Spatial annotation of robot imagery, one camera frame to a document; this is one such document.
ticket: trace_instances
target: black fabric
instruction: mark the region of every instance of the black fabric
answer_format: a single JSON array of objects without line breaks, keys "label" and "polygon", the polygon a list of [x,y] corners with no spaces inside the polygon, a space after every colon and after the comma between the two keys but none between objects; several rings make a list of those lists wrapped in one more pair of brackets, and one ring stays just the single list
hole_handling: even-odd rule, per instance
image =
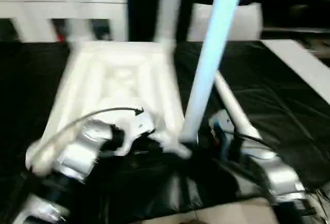
[{"label": "black fabric", "polygon": [[[252,188],[244,191],[246,184]],[[132,223],[260,195],[206,150],[194,150],[190,160],[131,154],[99,161],[69,223]]]},{"label": "black fabric", "polygon": [[45,129],[69,49],[61,43],[0,43],[0,222],[26,190],[25,152]]},{"label": "black fabric", "polygon": [[[44,131],[69,50],[60,43],[0,48],[0,222],[12,223],[29,192],[38,191],[41,179],[26,171],[25,152]],[[74,194],[68,223],[128,223],[260,196],[255,184],[214,159],[204,138],[203,149],[195,149],[188,161],[157,148],[149,155],[100,159],[84,188]]]},{"label": "black fabric", "polygon": [[[181,43],[174,52],[178,86],[186,109],[201,43]],[[308,188],[330,181],[330,106],[261,42],[229,42],[221,73],[265,142],[299,174]],[[222,108],[213,91],[203,123]]]}]

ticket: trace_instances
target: wire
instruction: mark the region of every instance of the wire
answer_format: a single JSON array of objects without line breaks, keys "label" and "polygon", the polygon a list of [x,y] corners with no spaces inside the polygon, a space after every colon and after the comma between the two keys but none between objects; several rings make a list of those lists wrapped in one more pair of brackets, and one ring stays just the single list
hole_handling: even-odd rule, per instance
[{"label": "wire", "polygon": [[112,112],[112,111],[134,111],[135,115],[138,115],[140,113],[143,112],[143,108],[142,110],[137,109],[137,108],[130,108],[130,107],[114,107],[114,108],[107,108],[107,109],[101,109],[98,111],[94,111],[94,112],[90,112],[80,118],[77,118],[75,120],[73,120],[71,123],[65,125],[59,132],[57,132],[56,134],[54,134],[48,141],[47,143],[45,143],[43,145],[42,148],[40,148],[37,152],[37,154],[50,142],[52,142],[53,140],[57,139],[58,137],[60,137],[64,132],[66,132],[68,129],[72,128],[73,126],[75,126],[76,124],[78,124],[79,122],[85,120],[88,117],[100,114],[100,113],[104,113],[104,112]]},{"label": "wire", "polygon": [[240,132],[237,132],[237,131],[230,131],[230,130],[222,130],[224,133],[227,133],[227,134],[231,134],[231,135],[237,135],[237,136],[239,136],[239,137],[241,137],[241,138],[247,138],[247,139],[250,139],[250,140],[252,140],[252,141],[255,141],[255,142],[258,142],[258,143],[260,143],[260,144],[262,144],[262,145],[264,145],[264,146],[267,146],[267,147],[269,147],[271,150],[273,150],[273,151],[276,151],[276,149],[273,147],[273,146],[271,146],[271,145],[269,145],[269,144],[267,144],[267,143],[265,143],[262,139],[260,139],[260,138],[256,138],[256,137],[253,137],[253,136],[250,136],[250,135],[246,135],[246,134],[243,134],[243,133],[240,133]]}]

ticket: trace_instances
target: white object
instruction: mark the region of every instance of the white object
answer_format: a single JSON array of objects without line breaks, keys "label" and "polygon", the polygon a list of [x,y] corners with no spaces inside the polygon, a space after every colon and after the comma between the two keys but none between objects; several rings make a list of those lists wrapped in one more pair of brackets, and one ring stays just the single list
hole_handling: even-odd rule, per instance
[{"label": "white object", "polygon": [[139,138],[142,134],[151,132],[155,129],[153,119],[147,111],[135,116],[127,125],[122,147],[118,148],[115,156],[125,156],[130,151],[135,139]]},{"label": "white object", "polygon": [[198,62],[181,139],[196,141],[239,0],[214,0],[212,17]]},{"label": "white object", "polygon": [[[172,69],[171,52],[158,43],[82,42],[71,54],[42,139],[26,155],[26,166],[32,164],[45,173],[72,134],[48,144],[49,139],[71,121],[95,110],[111,107],[141,108],[164,119],[166,128],[179,135],[183,112]],[[122,124],[132,111],[98,115],[107,123]],[[51,156],[36,160],[47,148]]]},{"label": "white object", "polygon": [[[204,41],[211,18],[212,5],[194,4],[188,41]],[[262,32],[261,4],[238,6],[232,21],[228,40],[259,40]]]},{"label": "white object", "polygon": [[22,42],[33,42],[35,31],[31,28],[25,7],[19,2],[0,2],[0,19],[10,19]]}]

